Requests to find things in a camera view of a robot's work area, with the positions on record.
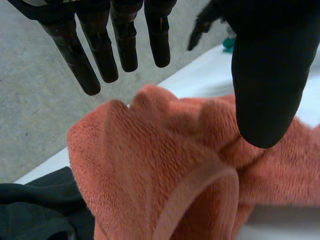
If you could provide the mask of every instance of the black glove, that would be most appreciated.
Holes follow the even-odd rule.
[[[320,1],[212,0],[196,20],[189,50],[218,18],[237,34],[232,77],[240,134],[252,145],[272,147],[302,98],[320,42]]]

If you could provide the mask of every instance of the white surface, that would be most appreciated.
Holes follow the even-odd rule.
[[[231,55],[222,46],[206,52],[180,71],[161,82],[177,97],[213,97],[233,92]],[[310,126],[320,123],[320,54],[317,55],[303,93],[297,116]],[[17,181],[25,184],[69,165],[63,149]],[[320,209],[257,206],[238,240],[319,240]]]

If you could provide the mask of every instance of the terry cloth towel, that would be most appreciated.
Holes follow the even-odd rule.
[[[95,240],[228,240],[256,204],[320,206],[319,131],[295,119],[260,149],[240,136],[234,96],[178,99],[148,85],[130,108],[98,107],[67,142]]]

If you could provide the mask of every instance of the orange towel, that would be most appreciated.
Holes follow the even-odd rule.
[[[256,204],[320,206],[320,133],[294,120],[274,147],[239,134],[233,96],[177,99],[148,85],[68,133],[95,240],[234,238]]]

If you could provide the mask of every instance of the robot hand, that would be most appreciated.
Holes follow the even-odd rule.
[[[212,0],[198,15],[188,50],[219,18],[237,34],[231,69],[240,134],[272,147],[302,98],[320,41],[320,1]]]
[[[8,1],[27,18],[37,20],[42,25],[88,95],[98,94],[101,86],[78,39],[75,14],[106,83],[112,83],[119,77],[106,29],[109,15],[121,66],[125,72],[133,72],[138,68],[134,20],[143,3],[155,64],[163,68],[170,63],[168,15],[177,0]]]

